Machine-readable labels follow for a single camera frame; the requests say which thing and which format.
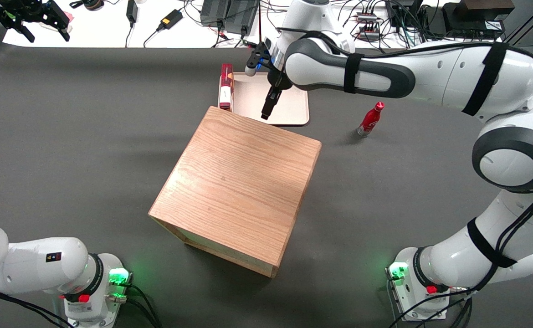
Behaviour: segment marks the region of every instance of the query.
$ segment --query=wood grain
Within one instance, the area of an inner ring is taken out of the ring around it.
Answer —
[[[314,139],[210,107],[149,215],[183,241],[181,230],[276,272],[320,150]]]

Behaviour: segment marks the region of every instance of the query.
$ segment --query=green indicator light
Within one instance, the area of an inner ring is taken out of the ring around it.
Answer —
[[[394,280],[400,280],[404,278],[404,275],[408,271],[408,264],[404,262],[394,262],[390,265],[389,271],[392,273]]]
[[[125,268],[114,268],[108,272],[108,281],[113,284],[124,284],[129,279],[129,272]]]

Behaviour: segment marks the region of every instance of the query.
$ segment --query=red button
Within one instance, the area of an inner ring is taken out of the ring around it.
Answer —
[[[90,295],[82,294],[78,297],[80,303],[87,303],[90,300]]]

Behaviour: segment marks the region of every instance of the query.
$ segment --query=robotic arm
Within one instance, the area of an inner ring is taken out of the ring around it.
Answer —
[[[0,23],[33,42],[36,38],[23,25],[24,21],[41,21],[56,28],[66,41],[70,40],[67,32],[69,19],[54,0],[45,4],[42,4],[42,0],[0,0]]]
[[[246,63],[248,75],[258,64],[270,69],[262,118],[292,85],[462,111],[485,124],[473,168],[502,189],[458,233],[398,253],[387,273],[404,320],[445,319],[450,287],[476,291],[533,274],[533,57],[506,44],[450,41],[366,57],[353,54],[349,34],[329,12],[327,0],[293,0],[279,39]]]
[[[91,254],[77,238],[52,237],[9,243],[0,228],[0,298],[31,291],[58,294],[68,323],[112,327],[126,301],[130,274],[111,254]]]

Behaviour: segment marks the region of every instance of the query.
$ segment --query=black mat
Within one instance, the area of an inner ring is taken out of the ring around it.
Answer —
[[[75,236],[89,251],[114,253],[166,328],[387,327],[384,266],[404,247],[449,237],[497,195],[471,166],[481,125],[447,108],[386,100],[360,141],[352,131],[378,99],[310,92],[310,124],[289,130],[323,149],[270,280],[183,245],[147,216],[216,102],[220,64],[242,70],[247,56],[0,45],[0,227],[10,241]],[[21,297],[51,307],[42,292]],[[427,327],[447,327],[456,312]],[[50,325],[0,301],[5,327]],[[148,323],[123,305],[116,327]],[[533,276],[483,289],[469,327],[533,327]]]

